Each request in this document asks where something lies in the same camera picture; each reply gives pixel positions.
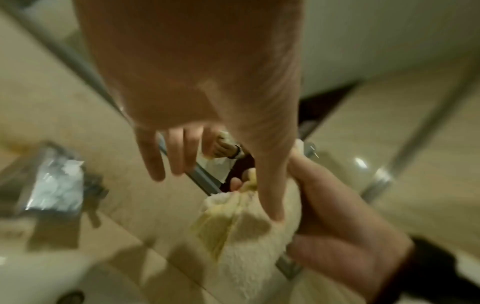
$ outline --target fluffy towel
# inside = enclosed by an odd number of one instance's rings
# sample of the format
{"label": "fluffy towel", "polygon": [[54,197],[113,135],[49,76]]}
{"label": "fluffy towel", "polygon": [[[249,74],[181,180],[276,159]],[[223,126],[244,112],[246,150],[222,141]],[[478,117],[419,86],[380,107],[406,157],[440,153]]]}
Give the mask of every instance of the fluffy towel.
{"label": "fluffy towel", "polygon": [[[297,147],[303,150],[303,143]],[[302,214],[300,191],[293,179],[286,184],[283,222],[270,220],[262,209],[255,170],[249,171],[249,179],[239,191],[208,197],[191,227],[219,270],[246,299],[254,298],[270,279]]]}

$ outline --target white sink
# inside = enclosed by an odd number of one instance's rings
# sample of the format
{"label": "white sink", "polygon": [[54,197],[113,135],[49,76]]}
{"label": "white sink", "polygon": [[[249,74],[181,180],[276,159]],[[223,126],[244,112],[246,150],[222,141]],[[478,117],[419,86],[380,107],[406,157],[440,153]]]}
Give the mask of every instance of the white sink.
{"label": "white sink", "polygon": [[147,304],[122,274],[74,251],[0,254],[0,302]]}

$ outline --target black sleeve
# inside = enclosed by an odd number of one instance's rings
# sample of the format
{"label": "black sleeve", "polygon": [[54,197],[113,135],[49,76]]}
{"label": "black sleeve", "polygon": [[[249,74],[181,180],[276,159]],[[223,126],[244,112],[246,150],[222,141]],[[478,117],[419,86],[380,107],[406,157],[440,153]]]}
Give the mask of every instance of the black sleeve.
{"label": "black sleeve", "polygon": [[398,303],[406,297],[434,304],[480,304],[480,288],[458,271],[453,254],[412,239],[413,251],[372,304]]}

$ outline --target white wall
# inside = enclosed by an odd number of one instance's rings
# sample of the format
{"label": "white wall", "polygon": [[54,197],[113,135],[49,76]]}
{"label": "white wall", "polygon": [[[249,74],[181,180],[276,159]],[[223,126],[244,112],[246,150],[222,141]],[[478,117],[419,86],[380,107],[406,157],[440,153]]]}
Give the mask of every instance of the white wall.
{"label": "white wall", "polygon": [[306,0],[303,95],[480,47],[478,0]]}

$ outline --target drain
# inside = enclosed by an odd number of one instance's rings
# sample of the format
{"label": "drain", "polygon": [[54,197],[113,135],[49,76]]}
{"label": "drain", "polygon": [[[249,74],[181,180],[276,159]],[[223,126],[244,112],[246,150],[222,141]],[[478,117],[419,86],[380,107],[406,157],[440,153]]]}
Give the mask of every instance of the drain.
{"label": "drain", "polygon": [[62,295],[61,298],[56,301],[56,304],[82,304],[84,301],[84,292],[76,290]]}

